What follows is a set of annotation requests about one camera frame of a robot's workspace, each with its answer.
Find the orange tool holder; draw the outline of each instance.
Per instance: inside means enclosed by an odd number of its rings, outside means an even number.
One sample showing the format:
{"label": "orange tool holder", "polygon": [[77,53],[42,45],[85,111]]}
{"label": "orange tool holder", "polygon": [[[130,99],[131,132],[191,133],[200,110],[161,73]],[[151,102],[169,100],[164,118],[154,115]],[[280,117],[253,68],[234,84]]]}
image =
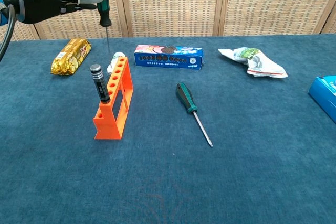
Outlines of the orange tool holder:
{"label": "orange tool holder", "polygon": [[[107,83],[111,101],[99,103],[93,122],[97,128],[96,140],[120,140],[125,127],[128,110],[133,95],[133,83],[127,57],[118,58],[113,73]],[[113,114],[113,105],[118,91],[122,92],[122,102],[117,119]]]}

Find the blue box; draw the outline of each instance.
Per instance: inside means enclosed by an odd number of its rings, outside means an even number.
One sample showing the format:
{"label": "blue box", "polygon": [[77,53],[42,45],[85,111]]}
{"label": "blue box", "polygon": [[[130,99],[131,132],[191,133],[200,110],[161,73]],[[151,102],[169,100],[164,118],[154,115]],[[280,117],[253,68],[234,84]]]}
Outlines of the blue box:
{"label": "blue box", "polygon": [[309,94],[336,123],[336,76],[317,77]]}
{"label": "blue box", "polygon": [[161,68],[202,68],[203,49],[194,47],[165,47],[138,45],[134,52],[137,66]]}

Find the white plastic bag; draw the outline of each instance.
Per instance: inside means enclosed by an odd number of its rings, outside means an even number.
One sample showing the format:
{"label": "white plastic bag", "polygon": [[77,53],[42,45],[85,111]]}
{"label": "white plastic bag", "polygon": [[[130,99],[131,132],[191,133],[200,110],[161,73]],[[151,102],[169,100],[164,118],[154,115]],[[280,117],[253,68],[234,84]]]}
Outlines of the white plastic bag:
{"label": "white plastic bag", "polygon": [[218,51],[231,60],[247,65],[247,73],[255,77],[288,77],[282,66],[267,58],[267,56],[257,48],[241,47],[234,50],[219,49]]}
{"label": "white plastic bag", "polygon": [[108,75],[111,75],[113,70],[114,70],[114,67],[116,66],[117,64],[117,61],[118,61],[118,58],[119,57],[126,57],[125,54],[123,52],[116,52],[114,55],[113,55],[113,58],[111,60],[111,63],[108,65],[107,67],[107,74]]}

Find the gold foil package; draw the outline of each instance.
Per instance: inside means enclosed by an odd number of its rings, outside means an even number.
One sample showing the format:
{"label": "gold foil package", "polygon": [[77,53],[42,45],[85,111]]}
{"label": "gold foil package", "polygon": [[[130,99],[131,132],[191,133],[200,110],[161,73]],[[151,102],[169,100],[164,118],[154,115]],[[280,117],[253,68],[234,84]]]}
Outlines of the gold foil package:
{"label": "gold foil package", "polygon": [[90,51],[91,43],[86,39],[72,39],[53,60],[51,73],[74,74]]}

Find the woven room divider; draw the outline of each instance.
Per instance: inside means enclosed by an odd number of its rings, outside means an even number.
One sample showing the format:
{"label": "woven room divider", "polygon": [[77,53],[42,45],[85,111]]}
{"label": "woven room divider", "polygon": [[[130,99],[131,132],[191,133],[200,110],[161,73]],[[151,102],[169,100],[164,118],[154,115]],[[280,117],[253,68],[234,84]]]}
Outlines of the woven room divider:
{"label": "woven room divider", "polygon": [[[8,25],[0,26],[0,43],[4,41],[5,33]],[[11,41],[16,40],[35,40],[39,39],[38,34],[33,25],[22,24],[16,22]]]}
{"label": "woven room divider", "polygon": [[336,34],[336,4],[324,26],[322,33],[324,34]]}
{"label": "woven room divider", "polygon": [[335,0],[223,0],[218,34],[320,33]]}
{"label": "woven room divider", "polygon": [[[122,0],[110,0],[110,19],[108,27],[110,37],[126,37],[128,35]],[[97,10],[81,10],[60,15],[36,24],[41,39],[70,38],[106,38],[104,27],[99,25],[100,16]]]}
{"label": "woven room divider", "polygon": [[124,0],[130,36],[212,36],[217,0]]}

